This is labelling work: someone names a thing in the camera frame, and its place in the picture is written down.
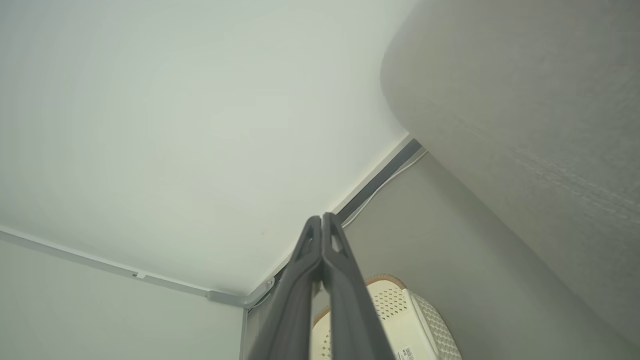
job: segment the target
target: gray wall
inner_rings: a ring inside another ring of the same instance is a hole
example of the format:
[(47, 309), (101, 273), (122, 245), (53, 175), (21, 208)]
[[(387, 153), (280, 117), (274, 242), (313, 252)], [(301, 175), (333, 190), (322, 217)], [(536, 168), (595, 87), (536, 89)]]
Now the gray wall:
[(640, 357), (430, 154), (346, 234), (363, 276), (392, 274), (432, 303), (465, 359)]
[(0, 359), (237, 359), (243, 311), (0, 241)]

